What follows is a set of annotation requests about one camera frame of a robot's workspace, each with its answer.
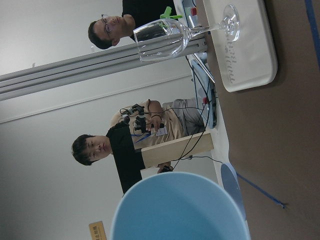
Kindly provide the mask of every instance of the bracelet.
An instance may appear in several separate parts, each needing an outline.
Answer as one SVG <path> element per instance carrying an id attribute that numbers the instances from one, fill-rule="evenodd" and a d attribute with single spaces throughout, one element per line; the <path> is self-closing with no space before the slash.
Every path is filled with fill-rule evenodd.
<path id="1" fill-rule="evenodd" d="M 162 121 L 162 117 L 161 117 L 159 114 L 155 114 L 155 115 L 153 115 L 151 118 L 153 118 L 153 117 L 155 117 L 155 116 L 158 116 L 158 117 L 161 119 L 161 121 Z"/>

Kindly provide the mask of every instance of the white wall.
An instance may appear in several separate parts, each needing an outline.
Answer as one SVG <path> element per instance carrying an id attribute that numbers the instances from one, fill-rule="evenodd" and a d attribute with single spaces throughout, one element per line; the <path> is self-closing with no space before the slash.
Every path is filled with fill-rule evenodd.
<path id="1" fill-rule="evenodd" d="M 90 53 L 88 23 L 107 6 L 113 10 L 104 13 L 111 15 L 121 9 L 116 0 L 33 1 L 1 3 L 0 27 L 7 35 L 0 38 L 0 74 Z M 47 44 L 38 41 L 43 38 Z M 108 237 L 122 197 L 114 160 L 82 166 L 71 155 L 72 142 L 84 133 L 106 134 L 123 106 L 189 98 L 190 78 L 180 58 L 1 101 L 0 239 L 89 240 L 88 224 L 100 220 Z M 181 161 L 176 169 L 214 179 L 212 161 L 196 161 Z"/>

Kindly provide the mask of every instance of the red object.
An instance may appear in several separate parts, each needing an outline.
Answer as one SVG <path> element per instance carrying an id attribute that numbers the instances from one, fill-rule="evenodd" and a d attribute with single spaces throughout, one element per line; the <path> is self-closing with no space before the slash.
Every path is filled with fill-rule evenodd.
<path id="1" fill-rule="evenodd" d="M 191 15 L 192 16 L 197 15 L 197 8 L 196 7 L 191 8 Z"/>
<path id="2" fill-rule="evenodd" d="M 202 102 L 203 102 L 204 104 L 208 104 L 208 103 L 209 103 L 209 100 L 208 100 L 207 97 L 204 97 L 204 98 L 202 98 Z"/>

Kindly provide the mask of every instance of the green clip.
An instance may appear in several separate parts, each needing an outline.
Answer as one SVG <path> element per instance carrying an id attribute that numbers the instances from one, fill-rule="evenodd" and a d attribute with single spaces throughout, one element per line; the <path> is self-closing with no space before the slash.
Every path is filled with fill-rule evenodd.
<path id="1" fill-rule="evenodd" d="M 160 19 L 182 19 L 181 15 L 170 16 L 172 8 L 167 6 L 164 13 L 160 15 Z"/>

